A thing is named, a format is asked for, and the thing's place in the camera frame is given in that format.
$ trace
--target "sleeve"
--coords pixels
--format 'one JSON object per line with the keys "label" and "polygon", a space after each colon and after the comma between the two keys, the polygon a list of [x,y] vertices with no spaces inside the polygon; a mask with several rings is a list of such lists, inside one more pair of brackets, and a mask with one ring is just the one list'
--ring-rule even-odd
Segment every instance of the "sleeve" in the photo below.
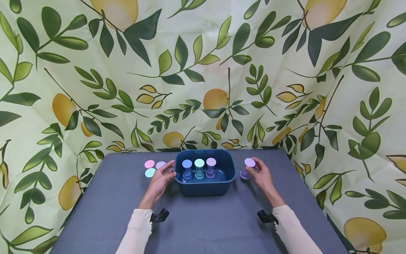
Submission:
{"label": "sleeve", "polygon": [[289,206],[275,207],[272,212],[279,221],[276,232],[289,254],[322,254]]}
{"label": "sleeve", "polygon": [[134,209],[116,254],[143,254],[152,232],[152,210]]}

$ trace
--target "left hand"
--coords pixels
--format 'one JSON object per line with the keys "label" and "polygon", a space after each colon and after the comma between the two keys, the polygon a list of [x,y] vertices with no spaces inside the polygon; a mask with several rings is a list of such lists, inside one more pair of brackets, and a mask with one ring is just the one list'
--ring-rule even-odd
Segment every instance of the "left hand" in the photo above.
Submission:
{"label": "left hand", "polygon": [[141,200],[138,209],[153,209],[155,203],[162,196],[165,191],[165,188],[170,180],[172,180],[176,172],[174,169],[167,170],[170,167],[175,166],[175,160],[171,160],[160,169],[157,169],[152,176],[151,183]]}

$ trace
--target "gray table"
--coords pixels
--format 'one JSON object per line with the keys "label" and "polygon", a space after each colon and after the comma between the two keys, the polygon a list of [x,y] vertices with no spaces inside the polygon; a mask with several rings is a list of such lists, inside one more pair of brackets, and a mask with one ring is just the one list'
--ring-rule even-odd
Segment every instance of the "gray table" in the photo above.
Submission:
{"label": "gray table", "polygon": [[[146,254],[287,253],[273,225],[257,212],[272,207],[252,182],[241,182],[244,159],[261,158],[274,184],[296,212],[303,227],[324,253],[347,253],[312,194],[282,150],[230,151],[238,176],[224,196],[186,198],[173,181],[155,206],[169,210],[165,222],[154,224]],[[73,211],[52,254],[113,254],[150,180],[144,176],[148,159],[169,161],[176,152],[109,154]]]}

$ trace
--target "fabric backdrop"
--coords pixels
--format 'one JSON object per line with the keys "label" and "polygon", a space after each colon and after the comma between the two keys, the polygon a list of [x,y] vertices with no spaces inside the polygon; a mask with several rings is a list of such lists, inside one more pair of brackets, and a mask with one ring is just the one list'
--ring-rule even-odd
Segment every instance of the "fabric backdrop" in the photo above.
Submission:
{"label": "fabric backdrop", "polygon": [[406,248],[404,1],[0,8],[1,253],[48,252],[106,154],[204,148],[284,149],[350,253]]}

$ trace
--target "plastic bin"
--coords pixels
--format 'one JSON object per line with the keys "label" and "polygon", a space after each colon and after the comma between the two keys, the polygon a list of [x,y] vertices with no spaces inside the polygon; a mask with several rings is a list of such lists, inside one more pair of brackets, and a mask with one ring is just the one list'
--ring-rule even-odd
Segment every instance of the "plastic bin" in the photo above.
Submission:
{"label": "plastic bin", "polygon": [[[196,179],[194,176],[195,166],[192,166],[192,179],[183,179],[182,161],[196,159],[215,158],[217,163],[214,169],[215,176],[203,179]],[[204,172],[207,170],[207,165],[204,165]],[[179,189],[182,195],[186,197],[203,197],[203,196],[220,196],[227,193],[231,182],[235,179],[235,165],[230,153],[222,149],[206,149],[206,150],[185,150],[175,158],[176,181],[179,184]]]}

